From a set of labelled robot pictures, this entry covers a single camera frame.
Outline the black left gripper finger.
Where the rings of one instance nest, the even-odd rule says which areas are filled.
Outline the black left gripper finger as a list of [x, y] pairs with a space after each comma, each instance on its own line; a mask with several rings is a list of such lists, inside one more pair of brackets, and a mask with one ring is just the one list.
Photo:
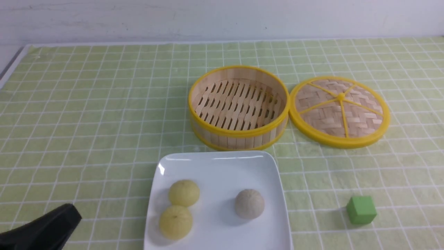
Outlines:
[[65, 203], [16, 229], [0, 234], [2, 250], [61, 250], [79, 225], [82, 216]]

